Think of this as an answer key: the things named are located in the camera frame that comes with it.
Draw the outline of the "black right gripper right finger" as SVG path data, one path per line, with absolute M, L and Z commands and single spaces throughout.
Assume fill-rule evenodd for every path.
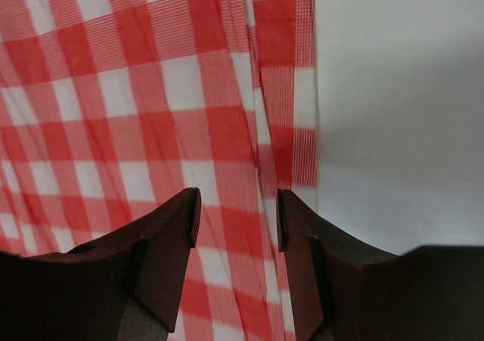
M 397 256 L 332 225 L 294 192 L 277 200 L 298 340 L 481 340 L 483 249 Z

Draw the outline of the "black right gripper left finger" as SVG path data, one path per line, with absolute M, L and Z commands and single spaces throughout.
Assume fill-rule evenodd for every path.
M 65 253 L 1 254 L 3 340 L 165 340 L 175 330 L 201 195 Z

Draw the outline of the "red white checkered cloth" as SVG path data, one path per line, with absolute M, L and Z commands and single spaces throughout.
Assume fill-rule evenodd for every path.
M 314 0 L 1 0 L 1 248 L 202 198 L 175 340 L 292 340 L 276 192 L 315 199 Z

